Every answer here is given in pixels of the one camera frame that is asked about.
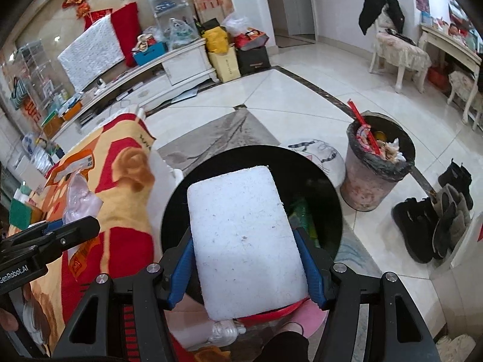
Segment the person's left hand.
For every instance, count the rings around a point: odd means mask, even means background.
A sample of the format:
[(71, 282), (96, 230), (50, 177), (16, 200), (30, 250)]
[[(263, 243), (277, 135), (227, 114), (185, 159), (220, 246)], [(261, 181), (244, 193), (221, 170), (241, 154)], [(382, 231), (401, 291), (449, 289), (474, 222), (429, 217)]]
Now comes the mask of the person's left hand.
[(0, 309), (0, 325), (5, 331), (17, 331), (18, 322), (10, 312)]

